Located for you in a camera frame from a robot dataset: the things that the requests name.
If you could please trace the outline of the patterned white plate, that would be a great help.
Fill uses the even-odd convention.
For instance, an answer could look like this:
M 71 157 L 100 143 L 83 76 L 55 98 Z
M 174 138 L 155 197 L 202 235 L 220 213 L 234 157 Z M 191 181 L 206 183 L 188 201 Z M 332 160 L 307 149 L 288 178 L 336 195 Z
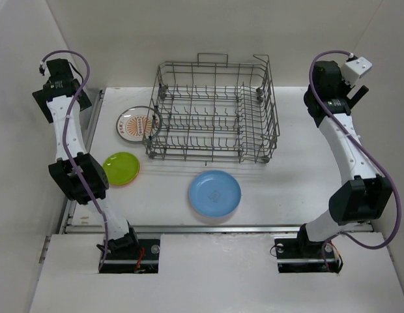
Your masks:
M 118 135 L 129 143 L 143 143 L 158 135 L 162 126 L 159 112 L 147 106 L 134 106 L 123 111 L 117 119 Z

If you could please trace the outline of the green plate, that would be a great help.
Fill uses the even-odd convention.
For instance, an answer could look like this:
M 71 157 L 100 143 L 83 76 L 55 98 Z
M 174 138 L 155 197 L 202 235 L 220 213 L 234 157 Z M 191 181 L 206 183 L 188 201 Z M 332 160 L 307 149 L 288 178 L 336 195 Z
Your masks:
M 110 185 L 123 186 L 137 177 L 141 166 L 138 158 L 132 153 L 118 152 L 107 157 L 102 167 Z

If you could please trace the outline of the grey wire dish rack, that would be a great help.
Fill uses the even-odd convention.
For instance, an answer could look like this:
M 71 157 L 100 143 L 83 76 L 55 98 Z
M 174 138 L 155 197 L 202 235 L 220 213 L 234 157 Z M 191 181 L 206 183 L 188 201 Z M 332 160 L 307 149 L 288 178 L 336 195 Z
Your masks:
M 270 58 L 226 53 L 157 67 L 142 144 L 153 160 L 267 164 L 280 126 Z

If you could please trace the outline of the blue plate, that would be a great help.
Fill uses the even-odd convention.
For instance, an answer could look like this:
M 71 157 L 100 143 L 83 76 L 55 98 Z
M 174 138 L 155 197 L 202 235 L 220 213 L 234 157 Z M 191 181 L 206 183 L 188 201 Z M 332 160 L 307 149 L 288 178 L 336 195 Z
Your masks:
M 198 174 L 190 183 L 188 199 L 192 208 L 208 218 L 224 218 L 235 212 L 242 197 L 238 181 L 222 170 Z

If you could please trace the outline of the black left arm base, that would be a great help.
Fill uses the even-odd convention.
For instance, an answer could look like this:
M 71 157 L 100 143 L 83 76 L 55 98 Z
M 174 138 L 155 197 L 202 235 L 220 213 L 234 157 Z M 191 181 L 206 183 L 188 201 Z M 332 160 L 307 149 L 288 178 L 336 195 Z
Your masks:
M 159 269 L 160 239 L 140 239 L 139 246 L 122 248 L 118 252 L 108 249 L 104 258 L 104 246 L 97 245 L 102 252 L 100 274 L 157 274 Z

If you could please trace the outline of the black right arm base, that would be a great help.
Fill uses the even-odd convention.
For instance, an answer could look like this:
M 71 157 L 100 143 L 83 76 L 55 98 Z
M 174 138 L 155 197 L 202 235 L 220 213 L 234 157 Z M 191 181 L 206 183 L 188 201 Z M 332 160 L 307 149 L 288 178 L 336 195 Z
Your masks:
M 294 237 L 277 237 L 270 253 L 280 274 L 335 273 L 343 269 L 343 258 L 331 241 L 303 247 Z

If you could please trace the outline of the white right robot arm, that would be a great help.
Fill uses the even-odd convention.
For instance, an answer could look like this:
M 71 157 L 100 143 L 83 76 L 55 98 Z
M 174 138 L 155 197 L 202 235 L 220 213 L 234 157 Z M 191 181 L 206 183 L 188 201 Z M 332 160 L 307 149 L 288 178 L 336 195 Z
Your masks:
M 328 209 L 299 229 L 295 248 L 301 256 L 320 252 L 328 238 L 349 224 L 380 218 L 392 194 L 391 183 L 359 150 L 351 116 L 368 89 L 361 86 L 352 98 L 348 94 L 371 67 L 364 57 L 353 57 L 342 66 L 335 61 L 318 61 L 312 67 L 304 103 L 334 155 L 341 187 L 330 197 Z

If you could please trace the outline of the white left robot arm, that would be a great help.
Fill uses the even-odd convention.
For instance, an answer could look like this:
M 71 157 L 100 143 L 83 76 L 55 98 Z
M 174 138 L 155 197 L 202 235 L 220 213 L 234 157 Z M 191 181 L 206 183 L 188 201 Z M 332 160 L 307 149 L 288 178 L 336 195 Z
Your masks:
M 70 201 L 96 215 L 104 229 L 104 242 L 98 246 L 104 256 L 135 257 L 140 248 L 137 235 L 109 204 L 107 175 L 83 141 L 79 116 L 92 105 L 84 84 L 66 59 L 42 61 L 39 71 L 49 76 L 33 97 L 55 131 L 55 162 L 48 166 L 52 179 Z

